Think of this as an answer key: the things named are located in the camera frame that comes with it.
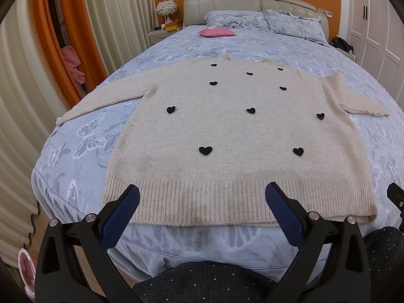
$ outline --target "white curtain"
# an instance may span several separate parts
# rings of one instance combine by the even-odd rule
[[[16,0],[0,25],[0,255],[18,267],[37,201],[31,171],[55,119],[67,108],[42,55],[28,0]]]
[[[108,75],[149,46],[157,26],[154,0],[86,0],[94,38]]]

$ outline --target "ribbed hem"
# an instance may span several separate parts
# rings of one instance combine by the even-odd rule
[[[309,212],[342,221],[354,216],[359,223],[376,218],[371,180],[275,180],[284,193]],[[265,201],[270,181],[177,181],[168,179],[106,178],[103,204],[117,199],[129,184],[138,186],[140,204],[131,222],[168,226],[254,225],[277,226]]]

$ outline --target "upholstered headboard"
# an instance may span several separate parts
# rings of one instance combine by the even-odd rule
[[[185,0],[184,26],[205,25],[204,17],[213,10],[288,10],[296,16],[321,19],[326,38],[329,37],[327,17],[317,8],[301,0]]]

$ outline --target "sweater sleeve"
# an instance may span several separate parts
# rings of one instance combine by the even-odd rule
[[[154,68],[97,88],[86,95],[62,117],[58,117],[56,125],[62,125],[73,118],[92,112],[98,108],[140,98],[145,95],[153,84],[161,82],[164,82],[164,72],[161,71],[161,68]]]
[[[353,92],[347,88],[345,77],[341,72],[320,78],[333,91],[338,104],[350,114],[367,114],[370,116],[390,116],[385,108],[376,101]]]

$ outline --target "black bag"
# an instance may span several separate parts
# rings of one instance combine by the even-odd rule
[[[354,48],[352,45],[349,45],[342,37],[334,37],[334,39],[330,42],[330,44],[333,47],[340,48],[341,50],[344,50],[345,52],[354,53]]]

